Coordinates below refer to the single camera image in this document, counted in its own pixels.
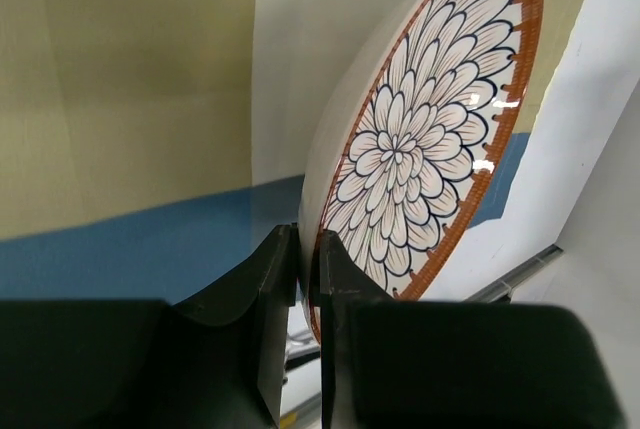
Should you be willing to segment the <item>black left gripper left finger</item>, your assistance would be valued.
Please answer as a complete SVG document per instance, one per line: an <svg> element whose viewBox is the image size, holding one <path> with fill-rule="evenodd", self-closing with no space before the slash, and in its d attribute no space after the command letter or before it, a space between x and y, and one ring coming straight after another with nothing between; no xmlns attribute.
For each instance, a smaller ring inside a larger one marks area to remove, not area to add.
<svg viewBox="0 0 640 429"><path fill-rule="evenodd" d="M299 237L275 227L189 298L5 300L5 428L274 428Z"/></svg>

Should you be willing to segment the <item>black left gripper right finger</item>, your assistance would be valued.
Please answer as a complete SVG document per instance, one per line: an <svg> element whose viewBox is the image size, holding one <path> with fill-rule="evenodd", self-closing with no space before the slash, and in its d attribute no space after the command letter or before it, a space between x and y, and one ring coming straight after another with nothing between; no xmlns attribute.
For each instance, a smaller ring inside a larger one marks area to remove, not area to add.
<svg viewBox="0 0 640 429"><path fill-rule="evenodd" d="M623 428L584 324L556 306L389 297L326 232L319 252L326 428Z"/></svg>

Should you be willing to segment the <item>floral ceramic plate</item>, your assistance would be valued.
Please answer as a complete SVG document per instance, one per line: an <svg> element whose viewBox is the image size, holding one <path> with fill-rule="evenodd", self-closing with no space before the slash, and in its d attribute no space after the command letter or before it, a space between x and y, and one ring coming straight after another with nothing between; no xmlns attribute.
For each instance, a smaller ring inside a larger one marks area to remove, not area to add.
<svg viewBox="0 0 640 429"><path fill-rule="evenodd" d="M544 0L405 0L356 57L309 151L298 224L307 321L336 233L389 296L422 297L486 195L530 81Z"/></svg>

